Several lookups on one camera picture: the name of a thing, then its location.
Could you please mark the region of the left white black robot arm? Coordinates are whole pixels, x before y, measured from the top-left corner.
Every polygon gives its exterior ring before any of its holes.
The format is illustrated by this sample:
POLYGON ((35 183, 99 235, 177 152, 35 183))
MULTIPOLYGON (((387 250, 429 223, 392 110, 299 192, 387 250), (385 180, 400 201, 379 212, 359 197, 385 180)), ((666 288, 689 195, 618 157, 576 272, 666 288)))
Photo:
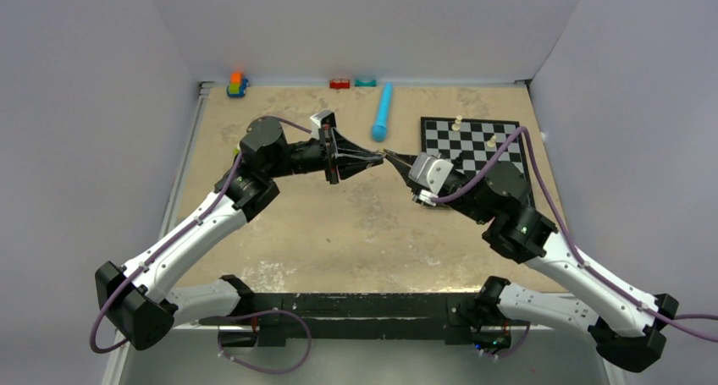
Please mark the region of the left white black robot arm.
POLYGON ((384 157, 347 140, 334 113, 311 117, 308 140, 289 143, 288 120, 253 120, 240 140, 231 168, 204 201, 155 245, 118 266, 110 261, 95 272, 99 317, 108 319, 134 349, 149 349, 171 328, 210 317, 247 322, 253 292, 238 278, 223 276, 209 285, 179 289, 179 279, 224 238, 243 228, 279 195, 277 178, 323 173, 338 184, 383 163, 384 157))

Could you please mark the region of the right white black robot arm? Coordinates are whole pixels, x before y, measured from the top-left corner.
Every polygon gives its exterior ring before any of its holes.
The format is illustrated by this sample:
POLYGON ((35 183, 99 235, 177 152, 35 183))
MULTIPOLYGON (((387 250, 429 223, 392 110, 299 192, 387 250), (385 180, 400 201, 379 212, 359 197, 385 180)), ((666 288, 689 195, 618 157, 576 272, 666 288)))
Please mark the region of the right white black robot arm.
POLYGON ((668 294, 635 289, 581 251, 572 253, 564 235, 528 200, 530 183, 516 167, 499 162, 466 194, 446 207, 486 225, 482 238, 500 256, 540 272, 572 298, 541 294, 491 277, 476 298, 487 323, 500 318, 565 330, 594 344, 598 354, 625 371, 642 372, 663 354, 663 318, 678 302, 668 294))

